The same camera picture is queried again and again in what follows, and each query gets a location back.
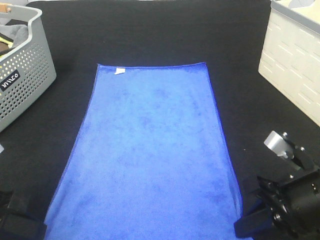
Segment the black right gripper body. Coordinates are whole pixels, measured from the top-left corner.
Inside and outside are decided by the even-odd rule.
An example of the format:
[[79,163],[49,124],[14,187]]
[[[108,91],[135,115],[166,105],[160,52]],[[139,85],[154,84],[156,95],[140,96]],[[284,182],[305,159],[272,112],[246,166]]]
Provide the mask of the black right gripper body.
[[281,185],[258,178],[258,197],[270,207],[273,222],[294,238],[320,233],[320,173]]

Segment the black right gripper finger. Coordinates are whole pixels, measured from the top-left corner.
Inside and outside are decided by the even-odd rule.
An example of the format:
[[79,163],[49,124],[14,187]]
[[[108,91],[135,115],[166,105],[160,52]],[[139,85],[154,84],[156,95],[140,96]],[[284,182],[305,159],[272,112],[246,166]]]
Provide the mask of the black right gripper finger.
[[272,227],[272,217],[270,210],[267,208],[256,210],[249,215],[241,217],[234,223],[235,235],[240,239],[254,237],[270,230]]

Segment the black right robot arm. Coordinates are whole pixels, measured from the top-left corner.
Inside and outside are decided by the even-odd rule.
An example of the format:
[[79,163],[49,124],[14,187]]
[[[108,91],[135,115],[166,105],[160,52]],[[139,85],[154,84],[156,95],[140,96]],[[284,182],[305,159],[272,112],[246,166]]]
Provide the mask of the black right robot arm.
[[320,171],[296,174],[276,182],[256,177],[251,209],[234,223],[238,238],[255,237],[278,229],[298,239],[320,236]]

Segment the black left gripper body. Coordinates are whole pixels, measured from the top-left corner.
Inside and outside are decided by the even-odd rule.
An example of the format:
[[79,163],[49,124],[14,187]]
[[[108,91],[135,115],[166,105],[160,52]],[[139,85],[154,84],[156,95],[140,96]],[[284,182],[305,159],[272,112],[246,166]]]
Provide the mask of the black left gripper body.
[[0,192],[0,239],[29,240],[28,209],[30,197],[14,191]]

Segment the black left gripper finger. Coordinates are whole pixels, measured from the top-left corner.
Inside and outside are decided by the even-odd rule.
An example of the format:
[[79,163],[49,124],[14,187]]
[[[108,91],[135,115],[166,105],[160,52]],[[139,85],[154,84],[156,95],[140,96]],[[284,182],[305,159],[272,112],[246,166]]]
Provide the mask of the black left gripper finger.
[[37,219],[8,214],[4,220],[4,234],[8,240],[43,240],[47,226]]

